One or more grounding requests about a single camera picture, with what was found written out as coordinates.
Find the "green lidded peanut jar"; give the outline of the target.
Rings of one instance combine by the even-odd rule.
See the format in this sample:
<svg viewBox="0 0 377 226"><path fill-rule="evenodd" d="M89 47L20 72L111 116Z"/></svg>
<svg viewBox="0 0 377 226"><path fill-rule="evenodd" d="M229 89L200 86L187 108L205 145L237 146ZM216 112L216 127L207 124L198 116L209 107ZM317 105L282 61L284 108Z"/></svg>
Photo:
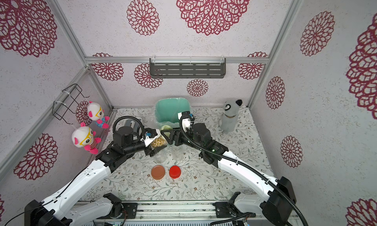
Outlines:
<svg viewBox="0 0 377 226"><path fill-rule="evenodd" d="M169 144L167 143L167 141L165 140L165 138L161 135L158 139L156 139L152 144L151 144L151 147L159 147L159 146L163 146L163 145L166 145L168 146Z"/></svg>

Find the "brown jar lid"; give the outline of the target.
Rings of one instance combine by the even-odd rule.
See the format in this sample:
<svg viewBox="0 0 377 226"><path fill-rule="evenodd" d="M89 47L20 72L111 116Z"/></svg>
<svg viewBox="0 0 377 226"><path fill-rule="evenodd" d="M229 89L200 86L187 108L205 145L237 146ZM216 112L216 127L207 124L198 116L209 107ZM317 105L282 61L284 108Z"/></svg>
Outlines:
<svg viewBox="0 0 377 226"><path fill-rule="evenodd" d="M166 174L166 170L162 165L156 165L151 170L151 177L155 180L162 179Z"/></svg>

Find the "red jar lid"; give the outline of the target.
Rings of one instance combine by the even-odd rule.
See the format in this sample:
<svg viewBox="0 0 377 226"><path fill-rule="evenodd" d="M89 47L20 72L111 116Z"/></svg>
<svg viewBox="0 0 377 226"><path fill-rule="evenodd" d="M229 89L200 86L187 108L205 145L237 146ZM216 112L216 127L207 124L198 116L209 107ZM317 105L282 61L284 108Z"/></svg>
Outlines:
<svg viewBox="0 0 377 226"><path fill-rule="evenodd" d="M179 166L172 166L170 169L169 169L169 176L172 178L172 179L177 179L181 176L181 169Z"/></svg>

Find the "green jar lid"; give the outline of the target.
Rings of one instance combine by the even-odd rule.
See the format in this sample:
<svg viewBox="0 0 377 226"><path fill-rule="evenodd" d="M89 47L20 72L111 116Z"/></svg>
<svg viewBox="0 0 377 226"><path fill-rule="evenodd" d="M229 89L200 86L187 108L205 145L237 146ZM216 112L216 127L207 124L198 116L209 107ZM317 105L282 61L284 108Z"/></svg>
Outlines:
<svg viewBox="0 0 377 226"><path fill-rule="evenodd" d="M169 138L170 137L170 130L173 130L173 128L169 125L163 125L161 127L161 134L164 135L166 138Z"/></svg>

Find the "red lidded peanut jar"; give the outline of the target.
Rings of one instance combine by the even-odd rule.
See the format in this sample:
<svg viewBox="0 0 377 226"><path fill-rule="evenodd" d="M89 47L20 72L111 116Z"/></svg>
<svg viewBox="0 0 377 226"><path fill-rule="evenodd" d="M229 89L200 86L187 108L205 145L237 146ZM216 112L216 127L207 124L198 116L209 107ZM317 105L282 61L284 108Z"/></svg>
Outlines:
<svg viewBox="0 0 377 226"><path fill-rule="evenodd" d="M173 145L171 147L171 154L172 154L173 160L176 160L176 161L182 160L184 158L184 146Z"/></svg>

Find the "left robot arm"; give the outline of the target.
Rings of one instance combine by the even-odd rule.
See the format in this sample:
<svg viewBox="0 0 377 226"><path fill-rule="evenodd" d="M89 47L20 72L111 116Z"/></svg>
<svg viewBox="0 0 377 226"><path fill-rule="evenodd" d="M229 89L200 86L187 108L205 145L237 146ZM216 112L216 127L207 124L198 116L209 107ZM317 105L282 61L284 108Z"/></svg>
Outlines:
<svg viewBox="0 0 377 226"><path fill-rule="evenodd" d="M99 217L114 217L121 214L122 201L113 194L105 194L99 200L79 208L73 206L92 187L110 176L118 167L137 152L154 156L161 148L151 144L161 136L158 129L140 127L134 131L129 126L113 131L113 141L98 154L94 161L84 168L74 179L46 197L43 201L31 201L25 207L26 226L81 226Z"/></svg>

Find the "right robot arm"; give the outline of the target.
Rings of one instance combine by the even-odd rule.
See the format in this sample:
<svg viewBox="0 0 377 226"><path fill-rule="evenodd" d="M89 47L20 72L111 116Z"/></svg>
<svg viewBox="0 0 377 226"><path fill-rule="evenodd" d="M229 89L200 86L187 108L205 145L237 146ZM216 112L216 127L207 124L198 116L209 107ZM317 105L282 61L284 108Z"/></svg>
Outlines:
<svg viewBox="0 0 377 226"><path fill-rule="evenodd" d="M161 135L169 144L187 145L200 150L199 157L207 164L230 173L258 194L258 199L235 194L230 205L238 212L262 214L275 226L289 225L288 219L296 204L289 179L276 179L249 166L226 146L214 140L203 123L194 124L184 132L179 128L162 130Z"/></svg>

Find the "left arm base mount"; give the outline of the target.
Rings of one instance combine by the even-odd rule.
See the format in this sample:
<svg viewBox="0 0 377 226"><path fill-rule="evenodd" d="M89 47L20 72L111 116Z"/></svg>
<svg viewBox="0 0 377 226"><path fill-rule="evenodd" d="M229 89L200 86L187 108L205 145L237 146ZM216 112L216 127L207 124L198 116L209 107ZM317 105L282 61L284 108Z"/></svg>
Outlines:
<svg viewBox="0 0 377 226"><path fill-rule="evenodd" d="M134 219L137 213L138 204L133 202L122 202L121 199L112 193L103 195L113 204L108 215L103 219Z"/></svg>

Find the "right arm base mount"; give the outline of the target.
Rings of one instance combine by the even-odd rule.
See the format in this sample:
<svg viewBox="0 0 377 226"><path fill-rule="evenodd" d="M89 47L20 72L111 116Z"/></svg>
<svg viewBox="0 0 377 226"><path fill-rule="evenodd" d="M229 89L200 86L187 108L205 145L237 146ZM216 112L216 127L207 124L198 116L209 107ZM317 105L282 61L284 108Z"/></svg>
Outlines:
<svg viewBox="0 0 377 226"><path fill-rule="evenodd" d="M215 207L217 218L235 218L242 215L234 205L236 197L241 193L235 192L228 202L218 201L214 202L212 205Z"/></svg>

